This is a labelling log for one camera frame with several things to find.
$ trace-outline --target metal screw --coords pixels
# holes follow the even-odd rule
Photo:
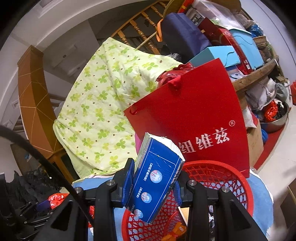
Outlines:
[[[188,184],[189,184],[190,186],[195,186],[195,185],[197,184],[197,182],[196,182],[196,180],[189,180],[189,181],[188,181]]]
[[[82,188],[81,187],[76,187],[74,189],[75,189],[76,193],[80,193],[82,191]]]
[[[113,186],[115,184],[115,181],[111,179],[111,180],[106,181],[106,184],[108,186]]]
[[[222,192],[229,192],[230,191],[230,189],[229,189],[229,187],[222,187],[221,188],[222,189]]]

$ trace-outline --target navy storage bag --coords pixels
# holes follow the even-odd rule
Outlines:
[[[161,23],[164,42],[171,53],[182,56],[182,63],[187,63],[205,48],[212,46],[207,37],[183,13],[170,13]]]

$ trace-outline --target red mat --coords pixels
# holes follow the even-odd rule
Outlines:
[[[262,166],[262,164],[265,162],[265,160],[268,158],[269,154],[271,153],[274,146],[276,145],[276,142],[279,139],[279,136],[282,133],[284,128],[285,128],[285,126],[283,126],[283,128],[277,132],[268,134],[268,140],[264,144],[264,147],[263,147],[264,150],[263,150],[261,156],[259,157],[258,161],[256,162],[256,164],[254,165],[254,168],[256,170],[258,170]]]

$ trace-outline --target circular picture on package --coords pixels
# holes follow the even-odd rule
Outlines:
[[[145,203],[150,203],[151,200],[152,200],[152,197],[151,197],[151,195],[149,193],[143,192],[142,195],[141,195],[141,199]]]
[[[138,218],[142,218],[142,217],[143,217],[143,213],[142,213],[141,210],[139,210],[139,209],[135,209],[133,213],[134,213],[134,215],[136,215]]]
[[[159,183],[161,182],[163,178],[163,175],[161,174],[160,171],[158,170],[153,170],[151,173],[150,173],[150,179],[151,181],[153,181],[154,183]]]

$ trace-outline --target blue box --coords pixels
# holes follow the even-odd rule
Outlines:
[[[126,208],[152,223],[177,180],[185,159],[169,139],[145,134]]]
[[[229,29],[229,32],[241,47],[253,70],[264,65],[262,56],[250,32],[238,28]]]
[[[189,62],[194,67],[198,67],[216,58],[221,60],[225,68],[240,64],[240,59],[231,45],[207,47]]]

